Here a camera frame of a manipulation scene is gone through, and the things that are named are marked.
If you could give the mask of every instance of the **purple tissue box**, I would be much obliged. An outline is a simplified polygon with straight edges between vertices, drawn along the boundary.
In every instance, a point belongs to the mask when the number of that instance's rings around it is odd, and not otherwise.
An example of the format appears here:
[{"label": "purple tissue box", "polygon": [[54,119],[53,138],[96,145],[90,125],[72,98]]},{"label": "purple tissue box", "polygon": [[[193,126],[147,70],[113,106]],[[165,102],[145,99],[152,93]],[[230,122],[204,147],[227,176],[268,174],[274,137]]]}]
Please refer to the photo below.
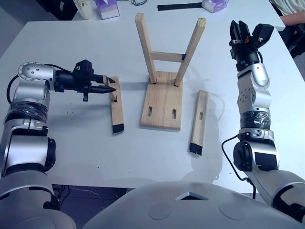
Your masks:
[{"label": "purple tissue box", "polygon": [[120,15],[116,0],[108,0],[108,4],[103,0],[95,0],[95,3],[103,20]]}]

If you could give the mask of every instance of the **wooden board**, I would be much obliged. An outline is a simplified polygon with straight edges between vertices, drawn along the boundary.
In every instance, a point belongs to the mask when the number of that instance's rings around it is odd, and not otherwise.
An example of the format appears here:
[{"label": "wooden board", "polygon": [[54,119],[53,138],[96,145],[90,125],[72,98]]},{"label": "wooden board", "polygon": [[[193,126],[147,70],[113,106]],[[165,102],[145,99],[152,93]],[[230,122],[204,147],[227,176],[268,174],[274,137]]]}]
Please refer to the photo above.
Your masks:
[{"label": "wooden board", "polygon": [[148,82],[141,125],[180,130],[183,84],[174,86],[177,73],[156,74],[157,83]]},{"label": "wooden board", "polygon": [[194,114],[193,130],[190,143],[190,151],[199,155],[201,155],[203,148],[204,127],[208,98],[208,92],[199,90],[197,95],[196,110]]},{"label": "wooden board", "polygon": [[183,54],[151,51],[151,58],[157,61],[183,62]]},{"label": "wooden board", "polygon": [[112,77],[115,83],[110,83],[109,86],[116,89],[115,95],[117,101],[113,100],[113,97],[110,93],[111,101],[111,116],[112,116],[112,131],[114,134],[124,131],[124,117],[123,117],[123,108],[122,108],[122,99],[121,99],[121,90],[120,82],[117,76]]}]

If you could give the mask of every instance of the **black strip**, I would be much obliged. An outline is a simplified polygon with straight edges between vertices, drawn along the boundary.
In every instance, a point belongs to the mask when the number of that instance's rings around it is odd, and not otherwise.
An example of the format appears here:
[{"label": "black strip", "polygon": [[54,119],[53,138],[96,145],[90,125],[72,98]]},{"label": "black strip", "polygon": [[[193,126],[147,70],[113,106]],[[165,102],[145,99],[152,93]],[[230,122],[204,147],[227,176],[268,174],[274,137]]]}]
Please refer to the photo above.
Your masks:
[{"label": "black strip", "polygon": [[18,164],[8,167],[3,177],[6,177],[7,175],[12,173],[27,171],[27,170],[35,170],[44,173],[43,165],[38,163],[26,163],[26,164]]},{"label": "black strip", "polygon": [[192,153],[201,155],[201,153],[202,153],[202,146],[199,146],[199,145],[197,145],[197,144],[195,144],[195,143],[191,143],[191,144],[190,144],[190,151],[191,151]]},{"label": "black strip", "polygon": [[273,207],[289,216],[291,216],[292,218],[294,218],[295,220],[299,221],[300,223],[302,223],[303,217],[305,215],[305,208],[304,206],[301,206],[297,203],[293,203],[291,205],[288,205],[287,203],[285,203],[281,196],[288,190],[294,188],[293,185],[289,185],[285,188],[283,188],[282,190],[280,190],[276,196],[274,197],[273,200]]},{"label": "black strip", "polygon": [[4,194],[2,197],[0,197],[0,200],[3,200],[4,198],[9,197],[9,196],[10,196],[10,193]]},{"label": "black strip", "polygon": [[172,4],[172,5],[158,5],[158,11],[163,10],[178,10],[178,9],[192,9],[192,8],[201,8],[201,3],[187,3],[187,4]]},{"label": "black strip", "polygon": [[113,131],[114,134],[117,134],[119,132],[124,131],[124,123],[118,124],[118,125],[113,125],[112,126],[112,131]]}]

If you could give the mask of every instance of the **electrical cable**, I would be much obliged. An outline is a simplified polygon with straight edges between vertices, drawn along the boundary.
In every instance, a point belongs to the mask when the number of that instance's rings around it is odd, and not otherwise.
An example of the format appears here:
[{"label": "electrical cable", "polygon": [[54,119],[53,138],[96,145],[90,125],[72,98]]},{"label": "electrical cable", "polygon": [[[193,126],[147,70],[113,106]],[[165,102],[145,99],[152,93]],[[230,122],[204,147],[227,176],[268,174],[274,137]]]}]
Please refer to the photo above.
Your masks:
[{"label": "electrical cable", "polygon": [[231,141],[231,140],[233,140],[233,139],[235,139],[235,138],[237,138],[237,137],[238,137],[238,135],[235,135],[234,137],[231,137],[231,138],[225,140],[225,141],[221,144],[221,149],[222,149],[222,151],[223,151],[225,157],[227,158],[228,162],[230,163],[230,165],[231,165],[233,171],[235,172],[235,175],[237,176],[237,178],[238,178],[239,180],[241,180],[241,181],[247,181],[248,183],[250,183],[250,184],[253,186],[253,196],[252,196],[252,198],[255,199],[255,195],[256,195],[256,187],[255,187],[255,185],[252,183],[252,181],[251,181],[248,177],[241,178],[241,177],[238,175],[236,169],[234,168],[234,165],[232,164],[232,162],[231,162],[231,160],[229,159],[228,155],[227,155],[226,152],[224,151],[224,144],[227,143],[227,142],[229,142],[229,141]]},{"label": "electrical cable", "polygon": [[71,73],[70,71],[68,71],[68,70],[66,70],[66,69],[64,69],[64,68],[62,68],[62,67],[60,67],[60,66],[57,66],[57,65],[55,65],[55,64],[45,64],[45,65],[47,65],[47,66],[51,66],[51,67],[55,67],[55,68],[58,68],[58,69],[60,69],[60,70],[62,70],[62,71],[64,71],[64,72],[69,72],[69,73]]},{"label": "electrical cable", "polygon": [[140,2],[137,2],[137,0],[131,0],[131,2],[132,2],[132,5],[134,5],[134,6],[142,6],[147,2],[147,0],[142,0]]},{"label": "electrical cable", "polygon": [[257,50],[257,53],[258,53],[258,55],[259,55],[259,58],[260,58],[260,60],[261,60],[261,63],[263,63],[263,56],[262,56],[261,52]]},{"label": "electrical cable", "polygon": [[61,201],[61,206],[63,205],[63,202],[65,201],[65,199],[68,197],[68,195],[70,195],[70,186],[68,185],[68,194],[62,199]]},{"label": "electrical cable", "polygon": [[13,84],[13,82],[18,78],[18,75],[15,75],[9,82],[8,88],[6,89],[6,99],[9,102],[9,104],[11,104],[11,100],[10,100],[10,87]]},{"label": "electrical cable", "polygon": [[79,189],[79,188],[75,188],[75,187],[70,187],[70,188],[71,188],[71,189],[74,189],[74,190],[77,190],[77,191],[91,192],[91,193],[93,193],[93,194],[99,196],[99,197],[100,197],[100,200],[101,200],[101,202],[102,202],[102,208],[105,209],[104,206],[103,206],[103,205],[104,205],[104,200],[103,200],[103,198],[101,197],[100,194],[98,194],[98,193],[96,193],[96,192],[93,192],[93,191],[91,191],[91,190],[87,190],[87,189]]}]

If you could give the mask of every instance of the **black tape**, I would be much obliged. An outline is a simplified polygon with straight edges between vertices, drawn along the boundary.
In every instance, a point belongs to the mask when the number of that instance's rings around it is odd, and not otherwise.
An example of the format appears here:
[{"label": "black tape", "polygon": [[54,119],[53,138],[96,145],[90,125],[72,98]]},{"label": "black tape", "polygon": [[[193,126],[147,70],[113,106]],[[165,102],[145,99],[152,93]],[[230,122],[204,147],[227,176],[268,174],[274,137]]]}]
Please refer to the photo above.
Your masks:
[{"label": "black tape", "polygon": [[113,125],[112,126],[112,131],[113,131],[114,134],[117,134],[119,132],[124,131],[124,123],[118,124],[118,125]]},{"label": "black tape", "polygon": [[191,143],[191,144],[190,144],[190,151],[191,151],[192,153],[201,155],[201,153],[202,153],[202,146],[199,146],[199,145],[197,145],[197,144],[195,144],[195,143]]},{"label": "black tape", "polygon": [[158,5],[158,11],[163,10],[179,10],[179,9],[192,9],[192,8],[201,8],[202,2],[197,3],[187,3],[187,4],[171,4],[171,5]]}]

